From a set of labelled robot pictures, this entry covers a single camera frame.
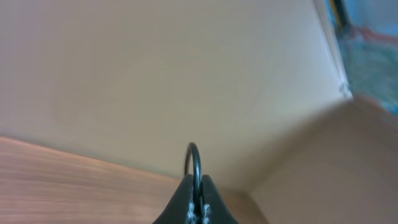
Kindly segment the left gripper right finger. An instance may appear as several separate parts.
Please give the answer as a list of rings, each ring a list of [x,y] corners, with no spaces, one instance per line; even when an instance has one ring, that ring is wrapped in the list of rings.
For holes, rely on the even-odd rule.
[[[209,175],[202,177],[203,224],[238,224],[219,194]]]

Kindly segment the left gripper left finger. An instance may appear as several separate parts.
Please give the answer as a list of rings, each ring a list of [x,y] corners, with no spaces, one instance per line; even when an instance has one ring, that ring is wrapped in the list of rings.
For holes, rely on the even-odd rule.
[[[189,224],[195,220],[194,208],[193,176],[188,174],[153,224]]]

